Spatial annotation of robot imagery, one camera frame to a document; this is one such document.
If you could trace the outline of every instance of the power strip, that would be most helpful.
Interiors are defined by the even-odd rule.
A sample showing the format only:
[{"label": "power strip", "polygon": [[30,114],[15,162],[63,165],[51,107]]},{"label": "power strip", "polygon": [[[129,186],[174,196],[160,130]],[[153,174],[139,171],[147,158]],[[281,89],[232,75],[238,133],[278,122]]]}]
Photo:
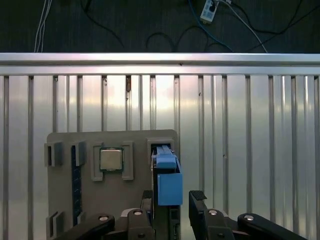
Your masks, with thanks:
[{"label": "power strip", "polygon": [[206,0],[204,3],[203,9],[202,9],[200,20],[204,24],[212,23],[215,15],[216,15],[216,11],[217,11],[218,6],[219,6],[219,2],[214,2],[213,0]]}]

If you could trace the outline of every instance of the aluminum rail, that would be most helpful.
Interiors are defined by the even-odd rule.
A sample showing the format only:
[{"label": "aluminum rail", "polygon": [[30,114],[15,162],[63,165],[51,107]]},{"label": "aluminum rail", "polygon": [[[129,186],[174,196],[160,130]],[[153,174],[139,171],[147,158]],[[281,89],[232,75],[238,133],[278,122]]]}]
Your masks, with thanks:
[{"label": "aluminum rail", "polygon": [[0,53],[0,75],[319,75],[320,54]]}]

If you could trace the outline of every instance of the metal panel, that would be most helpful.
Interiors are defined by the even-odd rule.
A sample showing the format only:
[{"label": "metal panel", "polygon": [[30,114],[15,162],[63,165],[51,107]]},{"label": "metal panel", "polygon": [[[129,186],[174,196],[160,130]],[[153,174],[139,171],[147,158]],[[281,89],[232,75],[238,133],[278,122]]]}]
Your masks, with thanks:
[{"label": "metal panel", "polygon": [[151,129],[151,120],[150,120],[150,76],[144,75],[142,76],[142,100],[141,100],[141,126],[142,130],[150,130]]},{"label": "metal panel", "polygon": [[269,78],[251,77],[252,211],[270,219]]},{"label": "metal panel", "polygon": [[214,206],[214,125],[213,125],[213,76],[203,77],[203,150],[204,154],[204,194],[208,208]]},{"label": "metal panel", "polygon": [[68,132],[68,98],[69,78],[67,76],[54,77],[56,82],[56,120],[57,132]]},{"label": "metal panel", "polygon": [[126,130],[126,76],[107,76],[106,130]]},{"label": "metal panel", "polygon": [[0,77],[1,236],[9,198],[9,239],[44,238],[47,177],[39,149],[51,131],[170,128],[180,136],[186,176],[184,240],[194,239],[190,189],[204,189],[208,207],[233,218],[252,210],[317,239],[319,80],[308,75],[320,74],[319,56],[0,54],[0,75],[42,75],[10,76],[8,91]]},{"label": "metal panel", "polygon": [[316,239],[314,78],[296,78],[297,194],[299,234]]},{"label": "metal panel", "polygon": [[4,77],[0,76],[0,240],[3,240],[4,203]]},{"label": "metal panel", "polygon": [[198,76],[180,76],[180,157],[183,169],[181,238],[194,239],[188,215],[189,191],[199,189]]},{"label": "metal panel", "polygon": [[77,111],[77,91],[78,91],[78,78],[77,76],[69,76],[68,87],[68,131],[76,132],[78,125],[78,111]]},{"label": "metal panel", "polygon": [[247,208],[246,78],[228,75],[229,215],[237,218]]},{"label": "metal panel", "polygon": [[33,238],[35,240],[46,238],[44,219],[49,214],[48,176],[43,149],[47,136],[53,129],[53,81],[52,76],[35,76],[33,81]]},{"label": "metal panel", "polygon": [[175,129],[175,76],[155,76],[156,129]]},{"label": "metal panel", "polygon": [[291,78],[273,80],[275,220],[293,230]]},{"label": "metal panel", "polygon": [[9,240],[28,237],[28,77],[9,78]]},{"label": "metal panel", "polygon": [[217,75],[213,77],[213,197],[214,207],[224,209],[224,152],[223,152],[223,79]]},{"label": "metal panel", "polygon": [[82,78],[82,132],[102,130],[101,76]]},{"label": "metal panel", "polygon": [[142,76],[131,76],[131,130],[141,130]]}]

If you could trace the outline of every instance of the white cable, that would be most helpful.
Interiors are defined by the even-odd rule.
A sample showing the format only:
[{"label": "white cable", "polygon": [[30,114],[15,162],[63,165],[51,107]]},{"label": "white cable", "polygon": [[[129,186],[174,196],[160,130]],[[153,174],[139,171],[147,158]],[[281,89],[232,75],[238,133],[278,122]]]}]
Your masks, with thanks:
[{"label": "white cable", "polygon": [[237,18],[253,33],[253,35],[256,37],[256,39],[258,39],[259,43],[261,44],[261,46],[263,47],[264,51],[266,53],[268,53],[267,49],[265,48],[264,44],[262,43],[262,41],[260,40],[260,38],[258,37],[258,35],[255,33],[255,31],[253,31],[253,29],[238,15],[238,13],[232,8],[232,6],[227,3],[226,1],[224,0],[214,0],[215,2],[221,2],[225,5],[227,5],[231,11],[234,13],[234,15],[237,16]]},{"label": "white cable", "polygon": [[43,4],[43,8],[42,8],[42,13],[41,13],[40,21],[39,21],[39,26],[38,26],[38,29],[36,30],[36,34],[35,34],[34,50],[33,50],[34,52],[36,52],[36,49],[37,49],[38,34],[39,34],[39,31],[40,31],[42,18],[43,18],[44,13],[45,13],[46,5],[47,5],[47,0],[44,0],[44,4]]},{"label": "white cable", "polygon": [[40,31],[39,45],[38,45],[37,50],[36,50],[37,53],[39,52],[40,47],[41,47],[41,53],[44,50],[44,38],[45,38],[45,30],[46,30],[46,20],[47,20],[48,14],[49,14],[50,9],[51,9],[51,4],[52,4],[52,0],[49,0],[48,6],[46,8],[46,12],[45,12],[45,16],[44,16],[43,22],[42,22],[42,24],[40,26],[41,31]]}]

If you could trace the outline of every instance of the vertical metal rib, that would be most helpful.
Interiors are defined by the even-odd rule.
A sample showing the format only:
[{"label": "vertical metal rib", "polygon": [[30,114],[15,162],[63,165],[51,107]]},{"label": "vertical metal rib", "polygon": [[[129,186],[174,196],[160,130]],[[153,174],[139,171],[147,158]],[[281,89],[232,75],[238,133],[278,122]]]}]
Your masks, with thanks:
[{"label": "vertical metal rib", "polygon": [[316,239],[320,239],[320,109],[319,77],[314,81],[314,137],[315,137],[315,194],[316,194]]},{"label": "vertical metal rib", "polygon": [[180,136],[180,77],[174,76],[174,130]]},{"label": "vertical metal rib", "polygon": [[223,210],[229,214],[228,83],[222,77]]},{"label": "vertical metal rib", "polygon": [[52,132],[56,133],[58,130],[58,117],[57,117],[57,106],[58,106],[58,76],[53,76],[52,83]]},{"label": "vertical metal rib", "polygon": [[150,76],[150,129],[155,130],[157,126],[157,96],[156,76]]},{"label": "vertical metal rib", "polygon": [[83,77],[77,77],[77,84],[76,84],[76,131],[82,132],[82,81]]},{"label": "vertical metal rib", "polygon": [[199,114],[199,190],[205,191],[205,113],[204,113],[204,76],[198,77],[198,114]]},{"label": "vertical metal rib", "polygon": [[274,78],[269,76],[270,220],[276,222]]},{"label": "vertical metal rib", "polygon": [[140,113],[140,130],[144,129],[144,90],[143,77],[139,75],[139,113]]},{"label": "vertical metal rib", "polygon": [[65,95],[64,95],[64,104],[65,104],[65,119],[66,119],[66,131],[69,132],[70,125],[70,76],[66,77],[65,81]]},{"label": "vertical metal rib", "polygon": [[291,120],[292,120],[292,214],[293,231],[299,233],[298,212],[298,159],[297,159],[297,98],[296,77],[291,78]]},{"label": "vertical metal rib", "polygon": [[28,159],[27,159],[27,216],[28,216],[28,240],[34,238],[34,189],[33,189],[33,176],[34,176],[34,78],[28,79]]},{"label": "vertical metal rib", "polygon": [[132,130],[132,91],[131,76],[125,77],[125,130]]},{"label": "vertical metal rib", "polygon": [[2,239],[9,239],[9,77],[3,79],[3,202]]},{"label": "vertical metal rib", "polygon": [[251,133],[251,80],[245,77],[246,101],[246,211],[252,212],[252,133]]},{"label": "vertical metal rib", "polygon": [[107,76],[101,76],[101,130],[107,131],[107,107],[108,107],[108,98],[107,98],[107,85],[108,80]]}]

